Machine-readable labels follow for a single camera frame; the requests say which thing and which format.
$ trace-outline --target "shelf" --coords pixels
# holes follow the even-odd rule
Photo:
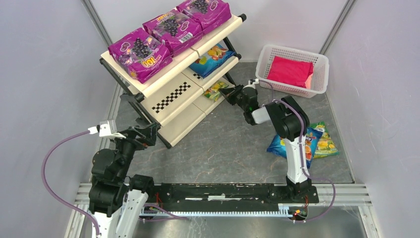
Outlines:
[[[232,33],[236,28],[242,24],[242,18],[232,15],[232,17],[217,27],[210,33],[203,36],[203,38],[194,44],[191,48],[198,52],[200,56],[204,55],[217,43],[221,42],[225,37]]]
[[[157,90],[167,84],[171,79],[199,58],[196,51],[186,49],[183,53],[174,57],[172,63],[161,69],[152,78],[142,84],[138,80],[130,77],[128,73],[117,62],[115,62],[108,51],[104,52],[101,57],[112,67],[112,69],[114,69],[117,74],[122,76],[139,92],[142,92],[146,98],[153,95]]]
[[[190,104],[184,111],[182,111],[181,114],[175,117],[169,124],[163,126],[159,130],[159,133],[172,146],[175,146],[205,117],[206,114],[204,114],[194,104]]]
[[[234,85],[229,83],[224,78],[219,78],[220,81],[225,82],[229,84],[229,87],[233,87]],[[201,111],[203,111],[207,116],[215,109],[217,106],[219,106],[220,103],[224,101],[224,97],[221,96],[216,102],[206,98],[205,96],[201,95],[199,96],[193,103],[196,105]]]
[[[166,126],[203,93],[201,87],[180,73],[141,104],[156,121]]]
[[[184,71],[182,71],[182,73],[188,78],[190,78],[193,82],[195,82],[198,86],[202,87],[204,91],[206,91],[217,80],[222,78],[230,69],[232,69],[233,66],[235,66],[238,62],[239,62],[239,59],[235,56],[232,56],[221,67],[216,69],[213,73],[211,73],[206,78],[201,78],[190,68],[186,68]]]

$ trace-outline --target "snack bag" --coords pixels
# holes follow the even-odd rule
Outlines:
[[[176,7],[198,22],[208,34],[232,17],[229,4],[222,0],[186,0]]]
[[[327,157],[330,155],[338,155],[338,150],[337,148],[335,148],[335,144],[332,141],[331,137],[329,136],[328,130],[325,127],[325,123],[323,121],[319,123],[313,123],[310,125],[310,127],[312,127],[313,129],[317,131],[322,132],[322,137],[318,142],[314,159]]]
[[[207,98],[210,98],[214,101],[217,101],[220,98],[220,88],[227,88],[229,85],[227,83],[224,83],[222,81],[217,81],[211,88],[209,88],[203,95]]]
[[[221,44],[217,44],[190,65],[190,69],[205,78],[234,54],[235,52],[223,48]]]
[[[177,56],[203,37],[201,26],[177,10],[143,23],[144,29]]]
[[[322,136],[322,132],[314,130],[310,127],[307,128],[307,134],[305,139],[305,158],[306,166],[308,169],[311,167],[312,158],[314,156],[316,145],[318,144],[319,139]],[[283,139],[280,139],[279,135],[276,135],[271,142],[270,146],[267,148],[267,152],[271,152],[274,155],[287,158],[286,156],[286,144]]]
[[[172,62],[169,50],[139,28],[108,47],[109,54],[141,83]]]

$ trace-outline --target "purple snack bag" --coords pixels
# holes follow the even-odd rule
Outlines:
[[[141,83],[172,62],[169,50],[143,28],[110,45],[108,51],[132,78]]]
[[[176,8],[200,23],[204,34],[208,34],[232,17],[229,4],[222,0],[186,0]]]
[[[144,29],[168,47],[177,56],[203,37],[200,24],[173,9],[143,23]]]

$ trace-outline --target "red package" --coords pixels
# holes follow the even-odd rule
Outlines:
[[[267,79],[279,83],[307,88],[305,83],[314,73],[312,62],[301,62],[276,56]]]

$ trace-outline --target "white plastic basket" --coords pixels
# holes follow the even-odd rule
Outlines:
[[[285,83],[279,83],[267,79],[271,69],[274,57],[279,56],[286,59],[305,61],[314,63],[314,74],[311,81],[311,89],[292,86]],[[290,93],[293,95],[311,98],[316,94],[325,93],[328,85],[329,63],[326,56],[315,54],[307,51],[301,51],[289,47],[265,45],[258,59],[256,77],[266,80],[273,84],[273,88],[277,91]],[[261,87],[271,88],[267,83],[260,82]]]

